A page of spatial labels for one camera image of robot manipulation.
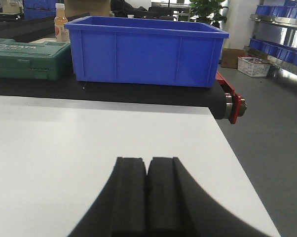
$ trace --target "white table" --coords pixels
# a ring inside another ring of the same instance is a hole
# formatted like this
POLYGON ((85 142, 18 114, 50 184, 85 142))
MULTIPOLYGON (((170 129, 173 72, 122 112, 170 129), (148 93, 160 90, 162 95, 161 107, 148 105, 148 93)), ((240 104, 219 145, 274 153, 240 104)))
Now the white table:
POLYGON ((0 237, 66 237, 116 157, 179 157, 214 199, 279 237, 208 108, 0 96, 0 237))

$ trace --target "plastic bottle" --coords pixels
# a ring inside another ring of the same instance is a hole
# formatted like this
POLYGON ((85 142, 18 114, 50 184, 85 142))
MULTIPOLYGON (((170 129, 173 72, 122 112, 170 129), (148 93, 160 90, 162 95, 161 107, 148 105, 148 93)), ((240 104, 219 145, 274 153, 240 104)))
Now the plastic bottle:
POLYGON ((70 42, 69 30, 64 28, 64 24, 68 22, 65 16, 65 6, 63 3, 56 3, 56 17, 55 23, 55 36, 58 42, 70 42))

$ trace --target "potted plant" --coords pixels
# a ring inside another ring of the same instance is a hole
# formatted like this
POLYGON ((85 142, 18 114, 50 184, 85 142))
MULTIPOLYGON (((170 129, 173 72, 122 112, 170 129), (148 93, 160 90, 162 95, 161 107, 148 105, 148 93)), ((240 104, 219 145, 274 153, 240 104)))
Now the potted plant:
POLYGON ((219 27, 219 21, 226 21, 227 17, 220 14, 221 9, 228 8, 221 6, 226 0, 190 0, 191 12, 196 17, 196 22, 204 22, 219 27))

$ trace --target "white wall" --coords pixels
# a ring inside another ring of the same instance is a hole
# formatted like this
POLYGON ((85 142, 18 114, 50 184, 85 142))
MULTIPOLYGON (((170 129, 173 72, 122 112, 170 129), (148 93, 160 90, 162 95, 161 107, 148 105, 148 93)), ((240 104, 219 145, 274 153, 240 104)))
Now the white wall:
POLYGON ((226 48, 243 49, 248 45, 252 36, 254 22, 250 20, 255 13, 259 0, 229 0, 227 22, 223 30, 230 33, 229 39, 224 42, 226 48))

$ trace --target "conveyor belt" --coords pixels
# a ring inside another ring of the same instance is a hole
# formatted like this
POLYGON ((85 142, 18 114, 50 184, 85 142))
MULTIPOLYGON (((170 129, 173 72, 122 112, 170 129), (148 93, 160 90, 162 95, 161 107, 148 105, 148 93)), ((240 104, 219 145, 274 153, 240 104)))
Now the conveyor belt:
POLYGON ((216 119, 226 111, 225 92, 215 81, 212 88, 78 82, 68 73, 58 81, 0 79, 0 95, 92 101, 208 107, 216 119))

